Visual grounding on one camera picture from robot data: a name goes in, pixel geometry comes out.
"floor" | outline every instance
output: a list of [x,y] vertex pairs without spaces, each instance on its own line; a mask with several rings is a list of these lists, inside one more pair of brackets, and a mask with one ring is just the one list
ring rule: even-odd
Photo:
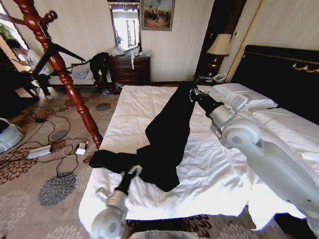
[[[0,154],[0,238],[89,238],[78,220],[78,207],[92,170],[83,159],[93,154],[95,145],[65,90],[50,91],[53,100],[40,95],[39,102],[10,119],[23,129],[25,137],[15,148]],[[103,96],[94,88],[81,88],[80,93],[104,135],[119,96]],[[84,155],[63,156],[72,154],[70,145],[74,148],[87,141]],[[25,158],[31,149],[43,145],[51,145],[52,153],[31,160]],[[197,232],[207,239],[291,238],[274,220],[259,232],[250,230],[254,226],[246,208],[238,217],[198,215],[173,220],[129,220],[122,238],[146,230]]]

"carved bedpost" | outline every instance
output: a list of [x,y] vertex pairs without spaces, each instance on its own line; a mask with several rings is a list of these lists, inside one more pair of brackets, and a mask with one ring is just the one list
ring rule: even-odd
[[[44,18],[42,18],[36,11],[33,0],[14,1],[18,4],[23,14],[24,24],[33,31],[35,38],[42,44],[44,51],[46,51],[51,43],[51,37],[47,32],[47,25],[57,19],[56,12],[50,11],[44,16]],[[74,87],[72,78],[68,75],[66,70],[63,70],[65,69],[64,60],[60,54],[57,53],[50,58],[49,64],[55,71],[59,72],[60,81],[65,85],[71,101],[76,105],[77,112],[82,117],[85,127],[91,134],[97,149],[99,149],[102,142],[102,136],[99,134],[98,128],[89,112],[89,109],[83,104],[80,93]]]

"pant leg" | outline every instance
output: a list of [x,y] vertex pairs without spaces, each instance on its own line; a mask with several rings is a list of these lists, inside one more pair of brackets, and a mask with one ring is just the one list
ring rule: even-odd
[[90,70],[93,74],[94,85],[98,85],[100,82],[100,75],[99,75],[100,68],[95,59],[92,59],[90,61]]
[[49,77],[47,75],[40,74],[40,75],[36,76],[35,79],[38,81],[38,83],[40,85],[40,88],[44,92],[44,95],[50,96],[51,93],[49,92],[49,89],[48,89],[48,86],[49,86],[48,79],[49,79]]
[[100,67],[101,70],[101,74],[102,74],[102,83],[106,84],[107,83],[107,78],[106,75],[108,74],[108,66],[107,64],[102,64],[102,66]]

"picture frame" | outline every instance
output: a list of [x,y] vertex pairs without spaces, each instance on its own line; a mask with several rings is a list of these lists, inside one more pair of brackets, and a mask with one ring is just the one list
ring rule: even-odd
[[171,31],[175,0],[141,0],[142,30]]

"lamp shade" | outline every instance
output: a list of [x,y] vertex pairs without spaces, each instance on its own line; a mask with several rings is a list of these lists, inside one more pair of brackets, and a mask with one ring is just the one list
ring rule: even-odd
[[230,38],[231,34],[218,34],[207,53],[213,55],[229,55]]

